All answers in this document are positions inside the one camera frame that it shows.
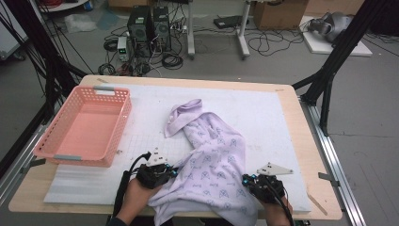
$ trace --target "garment sleeve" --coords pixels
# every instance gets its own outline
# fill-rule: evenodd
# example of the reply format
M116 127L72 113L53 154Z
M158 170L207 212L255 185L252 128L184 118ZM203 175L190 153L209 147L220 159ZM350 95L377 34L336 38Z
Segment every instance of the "garment sleeve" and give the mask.
M111 218L106 226L127 226L121 219L119 218Z

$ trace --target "patterned fabric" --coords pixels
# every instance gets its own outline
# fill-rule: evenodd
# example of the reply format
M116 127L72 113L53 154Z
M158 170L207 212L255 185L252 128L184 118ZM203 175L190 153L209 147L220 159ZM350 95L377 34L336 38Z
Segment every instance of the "patterned fabric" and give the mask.
M194 147L174 167L170 180L149 201L155 211L155 225L177 212L214 211L233 225L256 224L254 198L241 184L245 173L245 140L216 114L201 112L201 100L172 108L165 136L183 129Z

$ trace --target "person's left hand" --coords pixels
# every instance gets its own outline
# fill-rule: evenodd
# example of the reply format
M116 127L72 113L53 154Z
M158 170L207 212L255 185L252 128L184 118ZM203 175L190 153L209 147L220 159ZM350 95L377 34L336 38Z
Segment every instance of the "person's left hand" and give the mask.
M161 187L162 186L149 189L143 186L136 178L130 181L117 218L129 225L144 207L146 207L150 197L158 192Z

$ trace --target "basket handle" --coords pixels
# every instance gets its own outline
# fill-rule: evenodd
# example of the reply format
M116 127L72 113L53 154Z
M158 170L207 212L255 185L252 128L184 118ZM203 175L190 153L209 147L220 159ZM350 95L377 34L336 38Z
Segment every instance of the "basket handle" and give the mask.
M78 155L65 155L65 154L55 154L54 159L60 160L70 160L70 161L82 161L82 156Z
M100 87L100 86L94 86L94 90L99 90L99 91L115 91L113 87Z

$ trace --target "purple towel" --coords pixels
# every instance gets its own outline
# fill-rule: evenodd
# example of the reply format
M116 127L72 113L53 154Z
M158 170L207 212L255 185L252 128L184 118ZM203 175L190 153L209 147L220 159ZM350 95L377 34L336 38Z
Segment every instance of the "purple towel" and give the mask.
M180 168L178 177L150 199L155 225L177 212L214 211L233 225L254 226L256 202L241 184L245 140L216 114L203 113L201 108L201 100L193 100L171 110L165 136L183 129L195 149L174 165Z

